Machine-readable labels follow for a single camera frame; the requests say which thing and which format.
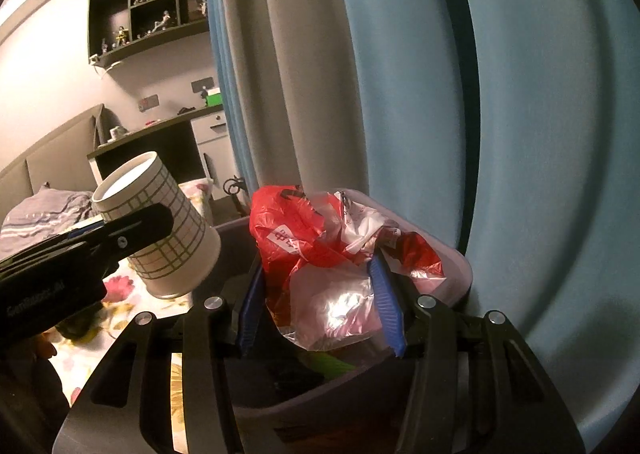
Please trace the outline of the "grid pattern paper cup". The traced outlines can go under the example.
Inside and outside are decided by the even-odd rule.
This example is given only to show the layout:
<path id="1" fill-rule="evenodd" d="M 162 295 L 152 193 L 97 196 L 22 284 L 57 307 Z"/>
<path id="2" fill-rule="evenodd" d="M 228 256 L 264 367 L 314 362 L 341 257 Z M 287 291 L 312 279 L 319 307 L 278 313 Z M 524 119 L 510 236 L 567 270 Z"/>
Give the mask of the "grid pattern paper cup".
<path id="1" fill-rule="evenodd" d="M 92 203 L 106 222 L 122 227 L 118 246 L 156 298 L 194 291 L 219 259 L 219 233 L 154 151 L 130 159 L 107 176 L 94 191 Z"/>

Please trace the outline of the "red white plastic bag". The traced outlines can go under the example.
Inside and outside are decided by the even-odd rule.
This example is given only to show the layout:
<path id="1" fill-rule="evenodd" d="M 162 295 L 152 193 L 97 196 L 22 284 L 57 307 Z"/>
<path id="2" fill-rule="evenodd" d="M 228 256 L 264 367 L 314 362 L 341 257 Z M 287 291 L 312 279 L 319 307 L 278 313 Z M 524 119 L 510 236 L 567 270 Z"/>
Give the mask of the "red white plastic bag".
<path id="1" fill-rule="evenodd" d="M 446 279 L 426 238 L 343 190 L 306 194 L 297 185 L 266 185 L 250 205 L 266 276 L 266 303 L 278 331 L 307 351 L 330 351 L 382 329 L 381 297 L 368 264 L 375 251 L 422 294 Z"/>

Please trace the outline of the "purple plastic trash bin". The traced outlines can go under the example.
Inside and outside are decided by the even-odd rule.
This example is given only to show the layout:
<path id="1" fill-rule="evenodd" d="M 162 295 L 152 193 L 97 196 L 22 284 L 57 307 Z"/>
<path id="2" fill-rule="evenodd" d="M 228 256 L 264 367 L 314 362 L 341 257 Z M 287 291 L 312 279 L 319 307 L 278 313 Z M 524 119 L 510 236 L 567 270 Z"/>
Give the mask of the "purple plastic trash bin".
<path id="1" fill-rule="evenodd" d="M 468 261 L 363 193 L 343 191 L 426 238 L 442 259 L 446 279 L 423 295 L 454 309 L 472 283 Z M 255 259 L 262 265 L 258 248 Z M 383 326 L 330 351 L 297 347 L 278 331 L 267 308 L 264 269 L 242 325 L 241 342 L 224 358 L 240 453 L 399 453 L 413 365 L 396 356 Z"/>

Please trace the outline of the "floral bed sheet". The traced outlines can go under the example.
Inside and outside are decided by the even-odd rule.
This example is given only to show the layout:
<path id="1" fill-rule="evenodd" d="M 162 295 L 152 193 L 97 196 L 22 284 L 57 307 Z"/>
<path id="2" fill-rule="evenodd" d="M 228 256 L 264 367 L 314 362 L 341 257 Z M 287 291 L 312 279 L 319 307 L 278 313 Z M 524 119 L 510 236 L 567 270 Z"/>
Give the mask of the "floral bed sheet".
<path id="1" fill-rule="evenodd" d="M 210 191 L 213 181 L 196 179 L 180 183 L 180 189 L 207 222 L 213 221 L 210 210 Z M 47 332 L 54 344 L 56 356 L 51 359 L 63 393 L 70 405 L 75 403 L 82 387 L 105 356 L 108 348 L 128 323 L 140 312 L 150 311 L 157 318 L 171 317 L 186 312 L 192 306 L 190 296 L 158 299 L 151 296 L 127 259 L 119 261 L 116 272 L 105 280 L 106 298 L 96 311 L 86 335 L 71 340 L 62 338 L 62 332 Z M 182 353 L 173 353 L 170 364 L 170 419 L 172 442 L 178 453 L 187 453 L 186 426 L 182 399 Z"/>

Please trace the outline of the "grey striped blanket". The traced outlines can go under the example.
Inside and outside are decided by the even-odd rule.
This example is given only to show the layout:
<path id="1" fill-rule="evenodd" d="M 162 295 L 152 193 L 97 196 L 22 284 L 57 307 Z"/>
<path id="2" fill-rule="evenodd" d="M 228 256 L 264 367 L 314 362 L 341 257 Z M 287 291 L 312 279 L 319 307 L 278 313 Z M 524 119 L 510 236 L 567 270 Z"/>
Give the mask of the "grey striped blanket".
<path id="1" fill-rule="evenodd" d="M 1 259 L 100 218 L 89 191 L 42 187 L 13 207 L 1 225 Z"/>

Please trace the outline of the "grey padded headboard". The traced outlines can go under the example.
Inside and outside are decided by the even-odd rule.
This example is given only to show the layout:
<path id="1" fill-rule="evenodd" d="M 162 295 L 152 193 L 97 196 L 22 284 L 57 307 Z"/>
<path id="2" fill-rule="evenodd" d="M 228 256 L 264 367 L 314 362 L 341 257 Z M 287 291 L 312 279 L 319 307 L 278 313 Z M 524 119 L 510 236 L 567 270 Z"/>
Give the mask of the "grey padded headboard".
<path id="1" fill-rule="evenodd" d="M 41 138 L 1 170 L 1 219 L 47 183 L 51 188 L 96 188 L 88 155 L 105 143 L 108 115 L 103 104 L 85 110 Z"/>

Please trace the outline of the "white cup on desk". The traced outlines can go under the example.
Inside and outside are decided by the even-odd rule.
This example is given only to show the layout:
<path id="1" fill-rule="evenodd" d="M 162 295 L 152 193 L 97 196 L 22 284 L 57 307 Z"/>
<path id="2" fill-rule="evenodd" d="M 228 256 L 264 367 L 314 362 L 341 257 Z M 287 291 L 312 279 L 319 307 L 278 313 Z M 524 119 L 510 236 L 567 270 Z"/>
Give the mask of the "white cup on desk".
<path id="1" fill-rule="evenodd" d="M 110 129 L 110 134 L 111 134 L 111 139 L 112 140 L 118 140 L 118 139 L 122 138 L 123 136 L 125 136 L 126 133 L 127 133 L 127 130 L 122 126 L 115 126 L 115 127 L 112 127 Z"/>

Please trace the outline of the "dark desk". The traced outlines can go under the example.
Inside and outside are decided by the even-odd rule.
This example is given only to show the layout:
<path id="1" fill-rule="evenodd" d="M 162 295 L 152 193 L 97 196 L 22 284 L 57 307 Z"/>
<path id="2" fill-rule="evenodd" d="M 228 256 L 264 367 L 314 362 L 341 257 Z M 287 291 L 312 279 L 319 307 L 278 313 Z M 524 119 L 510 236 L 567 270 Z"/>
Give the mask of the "dark desk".
<path id="1" fill-rule="evenodd" d="M 224 125 L 226 115 L 222 105 L 195 109 L 165 119 L 111 143 L 100 145 L 87 155 L 96 181 L 104 180 L 119 166 L 145 152 L 155 151 L 169 173 L 178 182 L 206 177 L 202 152 L 198 150 L 196 122 L 204 121 L 205 128 Z"/>

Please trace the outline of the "white drawer cabinet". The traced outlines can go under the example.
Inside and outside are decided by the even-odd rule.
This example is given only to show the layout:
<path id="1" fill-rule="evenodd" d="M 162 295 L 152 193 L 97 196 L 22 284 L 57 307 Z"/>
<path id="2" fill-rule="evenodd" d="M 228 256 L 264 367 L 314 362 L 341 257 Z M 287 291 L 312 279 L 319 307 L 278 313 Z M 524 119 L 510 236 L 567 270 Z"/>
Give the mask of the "white drawer cabinet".
<path id="1" fill-rule="evenodd" d="M 222 188 L 224 181 L 238 176 L 238 167 L 224 111 L 193 118 L 192 130 L 205 176 L 213 181 L 212 196 L 215 200 L 227 195 Z"/>

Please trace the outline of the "green box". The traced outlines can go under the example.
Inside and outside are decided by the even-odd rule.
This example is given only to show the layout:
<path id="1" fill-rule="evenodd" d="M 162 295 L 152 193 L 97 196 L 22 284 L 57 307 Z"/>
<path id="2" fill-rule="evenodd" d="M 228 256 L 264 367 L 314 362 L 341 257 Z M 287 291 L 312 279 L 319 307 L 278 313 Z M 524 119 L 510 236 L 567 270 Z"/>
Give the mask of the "green box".
<path id="1" fill-rule="evenodd" d="M 219 88 L 205 89 L 203 95 L 206 107 L 220 106 L 222 103 L 222 95 Z"/>

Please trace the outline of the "blue and grey curtain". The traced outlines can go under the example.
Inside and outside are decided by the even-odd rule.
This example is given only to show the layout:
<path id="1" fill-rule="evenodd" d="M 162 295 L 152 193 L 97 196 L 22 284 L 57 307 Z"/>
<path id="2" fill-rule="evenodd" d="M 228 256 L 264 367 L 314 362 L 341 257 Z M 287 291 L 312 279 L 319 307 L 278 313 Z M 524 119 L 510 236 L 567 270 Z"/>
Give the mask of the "blue and grey curtain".
<path id="1" fill-rule="evenodd" d="M 639 0 L 208 0 L 251 189 L 352 187 L 471 263 L 590 453 L 639 448 Z"/>

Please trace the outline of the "dark wall shelf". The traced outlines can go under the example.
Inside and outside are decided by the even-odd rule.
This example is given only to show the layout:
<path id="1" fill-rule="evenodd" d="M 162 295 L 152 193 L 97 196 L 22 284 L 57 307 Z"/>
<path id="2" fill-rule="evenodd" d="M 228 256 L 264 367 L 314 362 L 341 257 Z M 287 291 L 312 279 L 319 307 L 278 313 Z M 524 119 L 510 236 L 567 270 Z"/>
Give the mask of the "dark wall shelf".
<path id="1" fill-rule="evenodd" d="M 206 0 L 89 0 L 88 61 L 106 70 L 145 50 L 207 31 Z"/>

